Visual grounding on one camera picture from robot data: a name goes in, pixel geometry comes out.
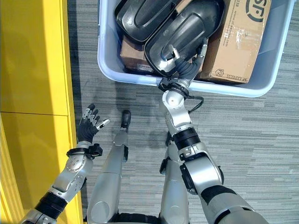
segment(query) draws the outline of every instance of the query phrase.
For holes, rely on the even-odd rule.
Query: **gray carpet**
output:
[[[166,125],[156,87],[117,83],[97,64],[97,0],[68,0],[71,72],[78,124],[91,102],[110,118],[95,142],[105,149],[94,160],[82,190],[86,213],[97,175],[118,131],[121,111],[130,109],[129,159],[123,166],[120,212],[158,215],[164,176]],[[274,87],[259,98],[198,93],[204,106],[191,115],[201,140],[234,189],[271,224],[299,223],[299,3],[295,5]],[[189,195],[191,223],[206,223],[199,199]]]

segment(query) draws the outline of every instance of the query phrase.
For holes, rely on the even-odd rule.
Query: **cardboard box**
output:
[[[121,45],[121,58],[127,69],[145,72],[154,72],[152,67],[145,59],[143,45],[138,45],[130,42],[123,36]]]
[[[226,11],[222,24],[209,38],[199,78],[247,83],[260,48],[271,0],[224,1]]]

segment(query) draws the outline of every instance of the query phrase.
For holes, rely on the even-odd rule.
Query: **robot leg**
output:
[[[126,143],[129,123],[130,113],[129,111],[124,111],[121,130],[113,141],[112,149],[98,176],[88,204],[87,222],[89,224],[107,223],[118,212],[122,163],[128,158]]]
[[[187,191],[179,168],[178,148],[174,143],[168,146],[165,157],[160,170],[165,174],[161,223],[187,224],[189,223]]]

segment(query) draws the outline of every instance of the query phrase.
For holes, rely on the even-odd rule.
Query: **white plastic bin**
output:
[[[291,15],[296,0],[272,0],[263,40],[247,84],[221,85],[194,81],[194,91],[213,92],[243,97],[259,97],[274,85],[278,72]],[[114,8],[118,0],[100,0],[98,64],[103,74],[118,82],[159,85],[161,77],[124,72],[120,58],[121,33],[114,21]]]

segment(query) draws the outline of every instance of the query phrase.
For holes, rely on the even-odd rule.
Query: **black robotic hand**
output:
[[[88,141],[92,143],[94,135],[110,122],[110,120],[106,119],[98,124],[100,116],[97,116],[97,113],[99,112],[99,110],[94,111],[94,109],[95,105],[90,104],[83,113],[77,132],[78,142]]]

